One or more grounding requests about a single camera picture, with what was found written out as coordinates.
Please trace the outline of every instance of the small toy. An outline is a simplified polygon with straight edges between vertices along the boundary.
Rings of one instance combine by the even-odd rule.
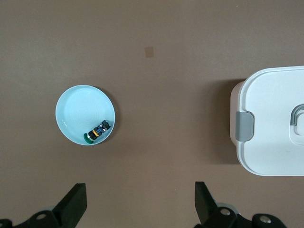
[[[99,136],[104,134],[107,130],[109,130],[111,126],[109,123],[104,120],[99,124],[97,127],[95,127],[93,130],[91,130],[88,134],[84,134],[84,139],[88,144],[93,144],[94,140],[96,140]]]

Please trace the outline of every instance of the plate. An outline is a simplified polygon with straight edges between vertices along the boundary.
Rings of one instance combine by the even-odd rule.
[[[92,144],[84,139],[84,134],[93,130],[103,120],[111,128],[99,136]],[[80,145],[95,145],[104,141],[115,124],[115,111],[110,99],[100,89],[90,85],[77,85],[66,90],[56,105],[56,121],[63,135]]]

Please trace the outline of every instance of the white lid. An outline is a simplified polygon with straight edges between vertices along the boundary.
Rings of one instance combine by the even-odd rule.
[[[238,111],[252,114],[253,132],[252,138],[238,142],[237,154],[246,169],[258,175],[304,175],[304,106],[300,105],[304,105],[304,66],[261,70],[244,82]],[[243,120],[240,131],[250,131],[246,126],[250,118],[244,115]]]

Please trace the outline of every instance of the light blue plate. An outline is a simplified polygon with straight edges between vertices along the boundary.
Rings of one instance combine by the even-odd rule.
[[[98,137],[93,144],[84,140],[84,134],[93,130],[103,120],[111,128]],[[61,132],[80,145],[95,145],[105,140],[114,128],[115,111],[110,99],[99,89],[90,85],[77,85],[66,90],[56,105],[56,121]]]

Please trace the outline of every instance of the bolt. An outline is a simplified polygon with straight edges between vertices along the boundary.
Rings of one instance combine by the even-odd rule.
[[[264,222],[264,223],[271,223],[270,218],[268,218],[268,217],[265,216],[265,215],[262,215],[262,216],[260,217],[260,220],[261,220],[262,222]]]
[[[227,208],[223,208],[222,210],[220,210],[220,212],[223,214],[223,215],[230,215],[230,211],[227,209]]]

